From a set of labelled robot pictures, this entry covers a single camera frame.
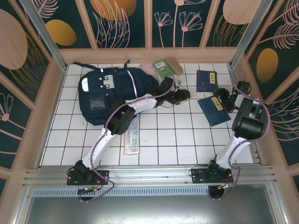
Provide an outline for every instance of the white tile floor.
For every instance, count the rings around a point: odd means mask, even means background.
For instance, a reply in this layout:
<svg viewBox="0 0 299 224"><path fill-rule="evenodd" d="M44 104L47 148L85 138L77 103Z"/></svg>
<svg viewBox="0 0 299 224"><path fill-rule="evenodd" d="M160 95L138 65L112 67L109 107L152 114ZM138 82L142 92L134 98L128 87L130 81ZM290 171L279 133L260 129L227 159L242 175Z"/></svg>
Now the white tile floor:
<svg viewBox="0 0 299 224"><path fill-rule="evenodd" d="M123 67L123 64L93 64L98 68ZM141 64L129 64L139 67ZM158 107L140 116L140 154L125 155L120 136L103 156L101 165L185 165L208 163L227 144L231 137L231 121L210 127L198 100L211 93L196 92L196 71L214 70L218 84L231 91L226 64L181 63L185 74L177 76L191 99L181 105ZM84 157L100 135L103 126L93 126L83 118L78 101L80 77L91 71L70 65L57 105L50 136L40 165L74 165ZM253 163L249 147L236 159L237 163Z"/></svg>

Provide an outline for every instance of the backpack strap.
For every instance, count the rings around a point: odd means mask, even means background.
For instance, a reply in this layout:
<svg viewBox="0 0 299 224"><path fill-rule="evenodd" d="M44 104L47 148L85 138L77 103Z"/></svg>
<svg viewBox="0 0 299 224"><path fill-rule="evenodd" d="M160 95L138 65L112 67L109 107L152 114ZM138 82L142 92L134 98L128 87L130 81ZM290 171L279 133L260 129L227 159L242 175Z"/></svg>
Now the backpack strap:
<svg viewBox="0 0 299 224"><path fill-rule="evenodd" d="M89 69L93 69L93 70L97 70L98 68L93 66L93 65L90 65L90 64L82 64L80 62L74 62L73 64L76 64L76 65L79 65L81 67L86 67L86 68L89 68Z"/></svg>
<svg viewBox="0 0 299 224"><path fill-rule="evenodd" d="M124 66L123 66L123 67L124 67L125 69L127 68L127 64L129 64L129 63L130 63L130 61L131 61L131 60L128 60L128 61L127 61L127 62L124 64Z"/></svg>

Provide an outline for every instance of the green card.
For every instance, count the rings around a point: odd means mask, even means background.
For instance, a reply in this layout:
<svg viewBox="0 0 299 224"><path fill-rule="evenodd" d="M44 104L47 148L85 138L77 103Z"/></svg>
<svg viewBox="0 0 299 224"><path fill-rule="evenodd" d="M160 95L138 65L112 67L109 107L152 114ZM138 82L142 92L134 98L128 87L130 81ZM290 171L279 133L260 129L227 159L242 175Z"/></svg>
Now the green card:
<svg viewBox="0 0 299 224"><path fill-rule="evenodd" d="M156 61L153 63L153 66L162 79L174 75L174 72L172 71L172 69L169 67L169 65L165 60Z"/></svg>

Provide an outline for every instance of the yellow label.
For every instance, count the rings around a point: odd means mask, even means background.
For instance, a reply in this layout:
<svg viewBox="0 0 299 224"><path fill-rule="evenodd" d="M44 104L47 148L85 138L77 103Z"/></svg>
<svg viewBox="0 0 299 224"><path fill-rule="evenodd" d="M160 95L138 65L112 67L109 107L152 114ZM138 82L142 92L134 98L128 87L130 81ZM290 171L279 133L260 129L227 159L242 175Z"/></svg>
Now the yellow label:
<svg viewBox="0 0 299 224"><path fill-rule="evenodd" d="M223 110L223 107L221 106L219 100L216 97L212 97L212 101L215 104L218 111Z"/></svg>
<svg viewBox="0 0 299 224"><path fill-rule="evenodd" d="M215 82L215 73L210 72L210 83L211 84L216 84Z"/></svg>

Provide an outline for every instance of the blue booklet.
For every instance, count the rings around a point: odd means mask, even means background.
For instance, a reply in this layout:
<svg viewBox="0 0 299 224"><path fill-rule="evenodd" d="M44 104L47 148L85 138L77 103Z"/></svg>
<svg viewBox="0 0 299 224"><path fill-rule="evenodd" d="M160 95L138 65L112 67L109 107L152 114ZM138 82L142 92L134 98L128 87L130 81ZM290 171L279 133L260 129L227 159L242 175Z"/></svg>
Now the blue booklet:
<svg viewBox="0 0 299 224"><path fill-rule="evenodd" d="M223 122L229 121L230 116L221 106L220 101L215 96L200 99L198 101L203 113L206 116L210 126L215 126Z"/></svg>
<svg viewBox="0 0 299 224"><path fill-rule="evenodd" d="M214 92L216 89L217 72L197 70L196 92Z"/></svg>

